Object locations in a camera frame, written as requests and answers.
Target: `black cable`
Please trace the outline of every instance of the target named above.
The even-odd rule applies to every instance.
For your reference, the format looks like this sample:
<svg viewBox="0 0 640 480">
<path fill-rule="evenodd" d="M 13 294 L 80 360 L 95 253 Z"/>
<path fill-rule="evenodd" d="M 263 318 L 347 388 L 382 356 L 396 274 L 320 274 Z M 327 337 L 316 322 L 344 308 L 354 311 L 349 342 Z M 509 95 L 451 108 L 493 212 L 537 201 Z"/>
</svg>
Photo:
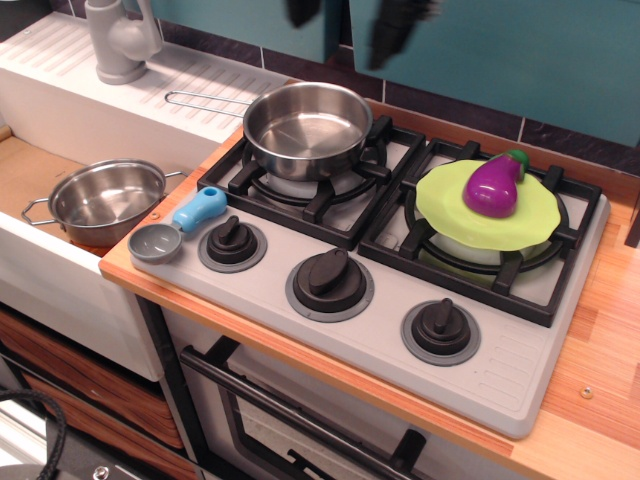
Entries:
<svg viewBox="0 0 640 480">
<path fill-rule="evenodd" d="M 62 456 L 62 449 L 64 448 L 64 441 L 67 435 L 67 419 L 64 416 L 62 408 L 53 398 L 45 395 L 42 392 L 35 390 L 5 390 L 0 392 L 0 402 L 5 400 L 35 400 L 49 405 L 55 412 L 55 419 L 58 425 L 58 432 L 55 444 L 51 451 L 47 463 L 42 468 L 42 471 L 38 475 L 36 480 L 52 480 L 56 474 L 56 467 Z"/>
</svg>

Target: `white sink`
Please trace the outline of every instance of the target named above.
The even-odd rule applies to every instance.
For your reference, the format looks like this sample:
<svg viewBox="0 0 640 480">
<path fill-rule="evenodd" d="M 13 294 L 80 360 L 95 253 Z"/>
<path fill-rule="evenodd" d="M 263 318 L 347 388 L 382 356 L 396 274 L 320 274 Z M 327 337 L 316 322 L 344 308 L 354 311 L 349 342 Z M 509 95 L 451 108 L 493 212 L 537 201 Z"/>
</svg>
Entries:
<svg viewBox="0 0 640 480">
<path fill-rule="evenodd" d="M 80 164 L 128 157 L 191 172 L 241 120 L 167 104 L 167 91 L 250 100 L 286 80 L 169 44 L 128 85 L 102 83 L 95 66 L 86 21 L 43 18 L 0 43 L 0 118 L 20 140 Z M 162 378 L 135 297 L 101 276 L 99 257 L 5 212 L 0 245 L 0 302 L 149 380 Z"/>
<path fill-rule="evenodd" d="M 82 164 L 133 157 L 191 171 L 242 120 L 167 104 L 168 91 L 252 100 L 286 81 L 173 44 L 127 85 L 102 83 L 96 63 L 87 22 L 52 13 L 0 44 L 0 115 L 16 137 Z"/>
</svg>

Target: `faucet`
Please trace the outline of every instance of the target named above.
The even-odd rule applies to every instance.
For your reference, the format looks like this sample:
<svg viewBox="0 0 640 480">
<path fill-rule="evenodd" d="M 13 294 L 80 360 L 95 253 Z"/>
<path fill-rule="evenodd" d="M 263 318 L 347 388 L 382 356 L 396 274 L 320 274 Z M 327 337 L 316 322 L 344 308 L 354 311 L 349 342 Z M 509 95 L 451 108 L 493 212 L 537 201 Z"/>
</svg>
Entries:
<svg viewBox="0 0 640 480">
<path fill-rule="evenodd" d="M 122 0 L 86 0 L 89 34 L 98 78 L 110 85 L 133 82 L 146 72 L 145 61 L 162 49 L 151 0 L 137 0 L 142 21 L 129 20 Z"/>
</svg>

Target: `oven window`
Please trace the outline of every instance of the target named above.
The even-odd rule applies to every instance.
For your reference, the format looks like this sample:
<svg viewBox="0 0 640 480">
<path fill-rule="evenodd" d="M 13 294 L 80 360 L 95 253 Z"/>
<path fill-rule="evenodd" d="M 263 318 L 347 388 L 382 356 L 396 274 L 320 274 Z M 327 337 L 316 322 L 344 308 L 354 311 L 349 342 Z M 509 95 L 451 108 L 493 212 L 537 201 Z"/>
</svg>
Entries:
<svg viewBox="0 0 640 480">
<path fill-rule="evenodd" d="M 221 393 L 238 451 L 278 478 L 379 478 L 245 400 Z"/>
</svg>

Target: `backsplash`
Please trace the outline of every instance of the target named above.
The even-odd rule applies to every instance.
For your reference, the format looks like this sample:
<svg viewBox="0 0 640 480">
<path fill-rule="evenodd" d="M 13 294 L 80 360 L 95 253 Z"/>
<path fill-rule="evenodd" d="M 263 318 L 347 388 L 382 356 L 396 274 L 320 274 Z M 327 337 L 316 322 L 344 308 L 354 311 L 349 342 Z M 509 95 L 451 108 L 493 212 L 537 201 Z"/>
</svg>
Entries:
<svg viewBox="0 0 640 480">
<path fill-rule="evenodd" d="M 85 18 L 85 0 L 51 0 L 55 11 Z M 632 148 L 516 115 L 359 74 L 354 69 L 348 2 L 339 50 L 325 63 L 160 22 L 164 40 L 306 81 L 343 85 L 360 95 L 452 123 L 482 130 L 640 176 L 640 147 Z"/>
</svg>

